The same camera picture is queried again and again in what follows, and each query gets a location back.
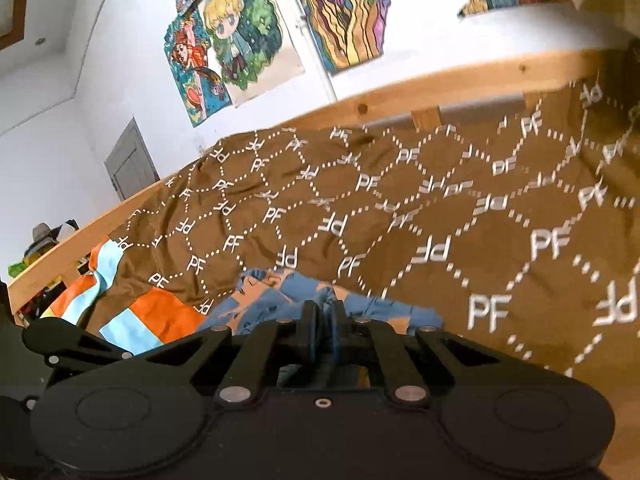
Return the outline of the brown and colourful striped duvet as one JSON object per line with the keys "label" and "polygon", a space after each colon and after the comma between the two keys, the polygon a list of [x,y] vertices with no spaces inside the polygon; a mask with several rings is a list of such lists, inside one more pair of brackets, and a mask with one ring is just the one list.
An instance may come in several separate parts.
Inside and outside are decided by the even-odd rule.
{"label": "brown and colourful striped duvet", "polygon": [[628,68],[521,113],[433,129],[220,140],[106,240],[48,309],[139,353],[265,300],[332,289],[604,386],[639,379],[639,86]]}

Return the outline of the wooden bed frame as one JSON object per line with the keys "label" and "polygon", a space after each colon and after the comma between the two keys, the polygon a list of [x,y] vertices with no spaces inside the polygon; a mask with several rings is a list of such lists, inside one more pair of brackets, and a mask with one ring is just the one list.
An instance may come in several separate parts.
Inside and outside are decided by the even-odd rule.
{"label": "wooden bed frame", "polygon": [[[262,130],[489,122],[605,67],[632,70],[639,85],[636,50],[553,53],[392,84]],[[87,274],[93,249],[173,175],[78,231],[9,285],[17,324],[54,318],[50,305]],[[28,416],[32,443],[47,464],[37,479],[639,474],[639,379],[593,385],[442,325],[412,341],[430,388],[426,408],[325,408],[324,391],[279,389],[265,390],[244,408],[224,408],[191,382],[224,338],[221,330],[197,329],[44,390]]]}

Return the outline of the orange-haired girl blue poster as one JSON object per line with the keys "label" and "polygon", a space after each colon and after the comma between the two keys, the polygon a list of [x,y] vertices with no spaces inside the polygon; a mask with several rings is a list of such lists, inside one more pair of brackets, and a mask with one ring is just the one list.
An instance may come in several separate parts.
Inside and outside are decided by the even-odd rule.
{"label": "orange-haired girl blue poster", "polygon": [[171,75],[193,127],[231,104],[221,76],[209,67],[212,42],[195,3],[196,0],[175,0],[177,15],[164,37]]}

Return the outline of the grey door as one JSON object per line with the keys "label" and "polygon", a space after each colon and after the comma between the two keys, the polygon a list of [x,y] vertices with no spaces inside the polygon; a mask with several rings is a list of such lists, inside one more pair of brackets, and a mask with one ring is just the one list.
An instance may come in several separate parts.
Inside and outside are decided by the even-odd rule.
{"label": "grey door", "polygon": [[134,118],[118,138],[104,166],[120,200],[160,180]]}

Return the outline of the blond anime character poster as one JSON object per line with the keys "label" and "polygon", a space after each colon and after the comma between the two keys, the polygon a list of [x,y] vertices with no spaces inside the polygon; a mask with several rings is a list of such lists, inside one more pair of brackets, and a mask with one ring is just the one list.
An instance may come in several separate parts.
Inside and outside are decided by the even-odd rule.
{"label": "blond anime character poster", "polygon": [[302,74],[304,66],[274,0],[201,0],[209,66],[234,106]]}

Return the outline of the blue pants with orange cars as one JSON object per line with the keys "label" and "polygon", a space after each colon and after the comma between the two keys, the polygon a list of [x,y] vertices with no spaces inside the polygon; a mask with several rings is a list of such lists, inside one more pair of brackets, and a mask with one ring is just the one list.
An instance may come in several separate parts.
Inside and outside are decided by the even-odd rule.
{"label": "blue pants with orange cars", "polygon": [[432,309],[361,296],[296,271],[250,270],[200,326],[226,340],[191,382],[206,396],[244,389],[242,402],[267,389],[375,388],[399,403],[423,404],[430,388],[412,341],[441,327]]}

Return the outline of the colourful swirl flame poster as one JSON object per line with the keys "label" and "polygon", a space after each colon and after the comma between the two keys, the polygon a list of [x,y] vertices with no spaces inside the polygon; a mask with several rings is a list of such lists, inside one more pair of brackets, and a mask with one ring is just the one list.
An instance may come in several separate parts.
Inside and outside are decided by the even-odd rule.
{"label": "colourful swirl flame poster", "polygon": [[383,54],[390,0],[299,0],[321,62],[335,75]]}

